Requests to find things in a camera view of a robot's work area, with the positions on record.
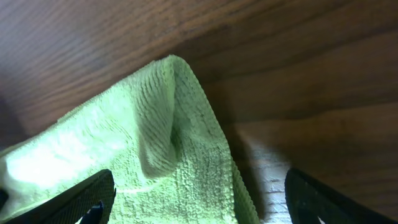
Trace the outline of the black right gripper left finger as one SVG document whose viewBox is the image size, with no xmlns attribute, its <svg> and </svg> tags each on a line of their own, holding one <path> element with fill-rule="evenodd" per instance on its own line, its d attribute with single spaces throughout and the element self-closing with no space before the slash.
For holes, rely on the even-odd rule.
<svg viewBox="0 0 398 224">
<path fill-rule="evenodd" d="M 107 224 L 115 197 L 113 174 L 103 169 L 6 224 Z"/>
</svg>

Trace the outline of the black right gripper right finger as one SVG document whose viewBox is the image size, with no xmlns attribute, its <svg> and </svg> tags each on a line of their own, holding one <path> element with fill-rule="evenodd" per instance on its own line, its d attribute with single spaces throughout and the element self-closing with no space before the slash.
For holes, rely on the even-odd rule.
<svg viewBox="0 0 398 224">
<path fill-rule="evenodd" d="M 290 168 L 285 178 L 285 200 L 293 224 L 394 224 L 303 171 Z"/>
</svg>

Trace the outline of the green microfiber cloth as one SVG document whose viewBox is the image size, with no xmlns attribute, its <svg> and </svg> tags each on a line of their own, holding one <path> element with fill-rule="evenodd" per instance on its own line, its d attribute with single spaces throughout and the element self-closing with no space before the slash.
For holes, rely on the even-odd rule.
<svg viewBox="0 0 398 224">
<path fill-rule="evenodd" d="M 184 59 L 151 62 L 1 153 L 6 222 L 100 170 L 111 223 L 258 223 L 209 101 Z"/>
</svg>

